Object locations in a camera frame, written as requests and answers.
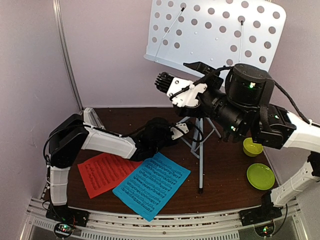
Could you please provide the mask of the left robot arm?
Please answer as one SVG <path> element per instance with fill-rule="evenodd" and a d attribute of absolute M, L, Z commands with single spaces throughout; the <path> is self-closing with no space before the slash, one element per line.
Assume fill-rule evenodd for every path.
<path fill-rule="evenodd" d="M 43 148 L 48 151 L 53 215 L 61 222 L 72 218 L 71 209 L 66 207 L 68 175 L 80 150 L 94 150 L 140 162 L 174 145 L 187 131 L 184 123 L 173 124 L 155 117 L 132 133 L 119 134 L 105 129 L 101 123 L 94 125 L 84 121 L 79 114 L 71 115 L 50 133 Z"/>

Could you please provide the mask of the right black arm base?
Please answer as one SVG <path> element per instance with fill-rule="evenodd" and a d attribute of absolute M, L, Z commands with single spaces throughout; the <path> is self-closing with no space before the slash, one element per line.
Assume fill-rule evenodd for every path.
<path fill-rule="evenodd" d="M 270 221 L 282 216 L 282 209 L 274 206 L 269 194 L 261 198 L 261 206 L 239 211 L 242 226 L 249 226 Z"/>

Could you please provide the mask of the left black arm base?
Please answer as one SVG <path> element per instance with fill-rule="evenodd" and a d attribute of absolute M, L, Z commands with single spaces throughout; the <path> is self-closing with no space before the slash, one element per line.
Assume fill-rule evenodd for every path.
<path fill-rule="evenodd" d="M 68 202 L 62 205 L 54 205 L 50 200 L 45 216 L 48 219 L 72 225 L 73 227 L 86 227 L 89 215 L 90 213 L 86 210 L 69 207 Z"/>

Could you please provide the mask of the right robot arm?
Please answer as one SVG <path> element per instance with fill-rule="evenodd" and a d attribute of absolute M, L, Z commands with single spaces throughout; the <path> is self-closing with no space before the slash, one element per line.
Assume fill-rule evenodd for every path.
<path fill-rule="evenodd" d="M 285 183 L 270 191 L 256 210 L 259 220 L 268 220 L 276 207 L 302 193 L 320 179 L 320 127 L 300 111 L 290 112 L 270 103 L 278 84 L 258 67 L 237 63 L 224 66 L 225 90 L 220 90 L 221 69 L 197 81 L 174 77 L 168 97 L 179 108 L 199 110 L 223 129 L 223 137 L 238 142 L 250 134 L 254 143 L 282 149 L 298 148 L 311 152 L 302 167 Z"/>

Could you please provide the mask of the white folding music stand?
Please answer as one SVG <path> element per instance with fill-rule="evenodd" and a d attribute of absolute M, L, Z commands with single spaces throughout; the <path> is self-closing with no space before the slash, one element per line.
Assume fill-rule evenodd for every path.
<path fill-rule="evenodd" d="M 242 7 L 240 0 L 206 0 L 152 4 L 145 58 L 202 78 L 183 66 L 202 62 L 214 69 L 246 63 L 252 22 L 245 14 L 257 3 Z"/>

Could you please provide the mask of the blue sheet music page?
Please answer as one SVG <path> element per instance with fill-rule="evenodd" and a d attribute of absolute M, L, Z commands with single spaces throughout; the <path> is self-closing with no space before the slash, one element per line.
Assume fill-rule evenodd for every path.
<path fill-rule="evenodd" d="M 190 173 L 158 152 L 144 160 L 112 192 L 136 214 L 151 222 Z"/>

